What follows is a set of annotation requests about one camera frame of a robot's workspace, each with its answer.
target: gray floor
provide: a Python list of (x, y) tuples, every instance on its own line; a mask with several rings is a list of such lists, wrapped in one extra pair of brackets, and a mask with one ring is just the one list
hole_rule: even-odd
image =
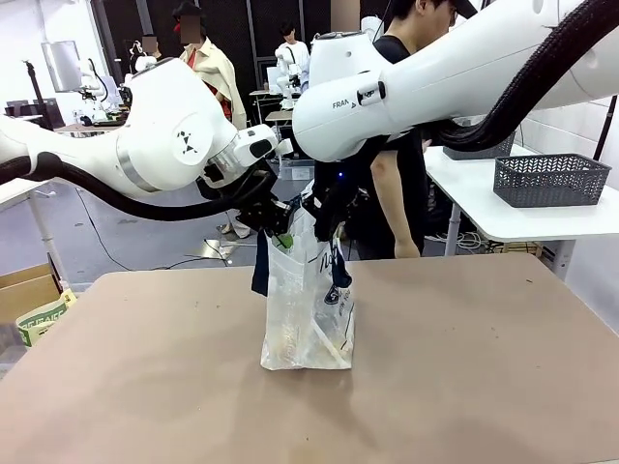
[[(275, 194), (288, 199), (307, 182), (279, 181)], [(39, 196), (45, 223), (53, 234), (71, 283), (88, 284), (108, 273), (122, 272), (104, 253), (84, 208), (73, 187), (52, 183), (43, 191), (54, 191), (50, 198)], [(128, 216), (107, 206), (86, 191), (81, 192), (109, 253), (132, 270), (171, 266), (188, 259), (202, 240), (218, 239), (217, 226), (226, 222), (223, 215), (192, 221), (164, 223)], [(154, 198), (160, 205), (187, 205), (201, 202), (197, 188), (190, 186)], [(255, 236), (242, 241), (255, 244)], [(428, 243), (426, 255), (443, 252), (441, 244)], [(351, 259), (356, 259), (352, 252)], [(241, 246), (230, 258), (232, 266), (255, 262), (255, 247)], [(0, 212), (0, 275), (36, 266), (45, 261), (45, 248), (27, 202)], [(179, 266), (184, 268), (223, 267), (214, 260)]]

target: plastic bag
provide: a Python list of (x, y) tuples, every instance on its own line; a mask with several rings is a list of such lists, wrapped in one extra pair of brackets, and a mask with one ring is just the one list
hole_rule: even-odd
[(280, 369), (352, 367), (355, 314), (339, 238), (318, 243), (305, 210), (290, 228), (293, 246), (268, 239), (267, 326), (261, 365)]

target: beige coat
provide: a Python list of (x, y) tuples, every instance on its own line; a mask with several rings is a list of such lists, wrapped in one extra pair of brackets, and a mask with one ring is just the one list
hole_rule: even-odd
[[(189, 63), (196, 45), (185, 47), (181, 60)], [(232, 124), (238, 129), (247, 127), (247, 115), (243, 101), (236, 87), (234, 66), (225, 54), (207, 38), (204, 45), (195, 52), (193, 70), (207, 84), (215, 87), (229, 102), (232, 103)]]

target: red shirt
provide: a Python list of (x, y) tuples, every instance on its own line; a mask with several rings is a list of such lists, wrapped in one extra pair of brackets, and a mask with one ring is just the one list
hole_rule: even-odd
[[(187, 62), (188, 66), (193, 69), (193, 65), (195, 64), (195, 48), (193, 49), (192, 56), (190, 56), (190, 61)], [(206, 84), (206, 86), (213, 92), (213, 95), (216, 95), (218, 90), (212, 85)], [(223, 114), (228, 121), (232, 121), (232, 108), (230, 108), (230, 102), (225, 98), (221, 101), (221, 109), (223, 110)]]

